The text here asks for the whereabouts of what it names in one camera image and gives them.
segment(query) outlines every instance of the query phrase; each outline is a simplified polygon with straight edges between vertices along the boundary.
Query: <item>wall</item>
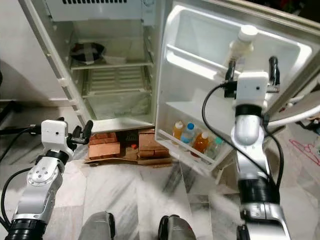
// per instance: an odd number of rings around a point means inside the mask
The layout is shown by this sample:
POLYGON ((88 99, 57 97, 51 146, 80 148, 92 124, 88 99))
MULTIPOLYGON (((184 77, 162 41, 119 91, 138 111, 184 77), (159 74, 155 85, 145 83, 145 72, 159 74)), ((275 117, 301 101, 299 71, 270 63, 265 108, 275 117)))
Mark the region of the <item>wall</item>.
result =
POLYGON ((0 69, 0 101, 66 98, 18 0, 0 0, 0 69))

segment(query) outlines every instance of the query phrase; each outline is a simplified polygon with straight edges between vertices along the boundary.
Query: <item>refrigerator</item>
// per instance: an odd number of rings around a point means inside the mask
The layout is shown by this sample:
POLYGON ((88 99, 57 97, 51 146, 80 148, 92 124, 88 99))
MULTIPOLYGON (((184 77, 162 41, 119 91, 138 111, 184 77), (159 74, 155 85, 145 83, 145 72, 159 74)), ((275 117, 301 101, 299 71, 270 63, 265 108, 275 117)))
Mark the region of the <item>refrigerator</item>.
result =
MULTIPOLYGON (((155 126, 155 139, 203 174, 232 149, 225 144, 212 159, 174 138, 173 126, 192 122, 198 131, 208 130, 202 103, 225 80, 221 72, 241 26, 258 29, 244 71, 268 73, 268 59, 278 58, 280 91, 266 96, 270 126, 320 111, 319 97, 313 96, 304 107, 279 112, 320 72, 319 23, 244 0, 19 2, 82 124, 93 120, 94 133, 155 126), (107 55, 124 55, 125 62, 79 63, 70 57, 75 43, 99 43, 107 55)), ((218 90, 207 103, 208 122, 226 138, 235 121, 233 102, 218 90)))

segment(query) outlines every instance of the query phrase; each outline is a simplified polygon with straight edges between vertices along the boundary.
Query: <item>bottle cap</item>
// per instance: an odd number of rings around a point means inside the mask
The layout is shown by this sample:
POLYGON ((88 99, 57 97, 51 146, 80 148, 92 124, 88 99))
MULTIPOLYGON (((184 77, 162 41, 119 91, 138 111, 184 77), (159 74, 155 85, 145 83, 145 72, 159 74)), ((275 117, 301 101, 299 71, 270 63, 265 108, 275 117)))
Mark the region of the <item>bottle cap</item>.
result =
POLYGON ((184 127, 184 124, 182 121, 177 121, 174 125, 177 129, 182 129, 184 127))
POLYGON ((203 133, 201 133, 201 137, 202 137, 203 139, 207 139, 208 136, 209 136, 209 134, 208 134, 207 131, 204 131, 203 133))
POLYGON ((219 145, 220 145, 220 144, 222 144, 222 142, 223 142, 223 140, 222 140, 220 137, 216 137, 216 138, 215 138, 215 143, 216 143, 216 144, 219 144, 219 145))
POLYGON ((187 128, 189 129, 189 130, 192 130, 192 129, 194 129, 194 127, 195 127, 195 125, 193 124, 193 123, 188 123, 188 125, 187 125, 187 128))
POLYGON ((238 38, 244 42, 252 42, 258 34, 258 29, 252 25, 243 25, 238 34, 238 38))

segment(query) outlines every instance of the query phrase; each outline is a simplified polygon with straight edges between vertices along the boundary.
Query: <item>vent grille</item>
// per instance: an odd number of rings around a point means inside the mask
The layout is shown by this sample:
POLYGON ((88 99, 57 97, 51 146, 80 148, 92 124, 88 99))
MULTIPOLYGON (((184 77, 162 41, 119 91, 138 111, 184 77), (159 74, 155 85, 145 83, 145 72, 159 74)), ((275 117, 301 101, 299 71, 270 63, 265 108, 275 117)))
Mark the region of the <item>vent grille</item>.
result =
POLYGON ((62 0, 63 4, 126 4, 127 0, 62 0))

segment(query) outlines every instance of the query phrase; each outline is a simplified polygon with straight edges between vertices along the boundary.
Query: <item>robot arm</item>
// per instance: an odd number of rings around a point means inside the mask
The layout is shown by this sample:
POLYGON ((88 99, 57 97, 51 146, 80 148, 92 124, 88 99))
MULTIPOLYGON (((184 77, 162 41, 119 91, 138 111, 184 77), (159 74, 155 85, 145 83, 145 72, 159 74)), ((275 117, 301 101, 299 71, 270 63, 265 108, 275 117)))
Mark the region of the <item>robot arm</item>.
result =
POLYGON ((88 121, 82 138, 68 133, 64 121, 46 120, 41 124, 41 141, 45 155, 27 174, 27 185, 12 217, 5 240, 42 240, 49 223, 56 193, 63 182, 68 160, 72 160, 76 144, 87 144, 93 122, 88 121))
POLYGON ((240 216, 245 224, 237 228, 238 240, 290 240, 280 203, 279 189, 263 152, 264 131, 261 116, 266 108, 269 75, 244 72, 237 80, 233 144, 263 170, 237 151, 236 170, 240 192, 240 216))

